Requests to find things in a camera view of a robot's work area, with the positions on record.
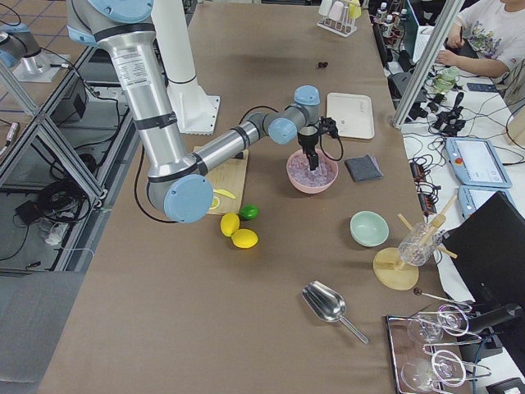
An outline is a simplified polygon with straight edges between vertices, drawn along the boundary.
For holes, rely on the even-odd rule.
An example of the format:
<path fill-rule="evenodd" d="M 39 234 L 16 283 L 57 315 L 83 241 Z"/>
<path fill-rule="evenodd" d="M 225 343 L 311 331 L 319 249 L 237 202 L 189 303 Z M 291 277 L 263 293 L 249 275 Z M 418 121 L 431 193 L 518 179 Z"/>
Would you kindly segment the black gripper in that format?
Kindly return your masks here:
<path fill-rule="evenodd" d="M 318 131 L 315 126 L 306 126 L 298 134 L 298 142 L 302 147 L 305 166 L 309 166 L 311 172 L 319 167 L 319 157 L 316 152 L 316 145 L 319 141 Z"/>

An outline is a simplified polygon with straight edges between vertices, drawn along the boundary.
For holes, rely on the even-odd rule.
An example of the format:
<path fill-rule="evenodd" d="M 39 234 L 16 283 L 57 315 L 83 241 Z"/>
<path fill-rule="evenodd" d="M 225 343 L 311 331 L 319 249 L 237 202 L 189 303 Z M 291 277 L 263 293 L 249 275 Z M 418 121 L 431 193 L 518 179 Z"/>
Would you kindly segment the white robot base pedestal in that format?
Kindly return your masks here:
<path fill-rule="evenodd" d="M 212 135 L 221 99 L 206 94 L 198 82 L 183 3 L 155 1 L 151 17 L 180 132 Z"/>

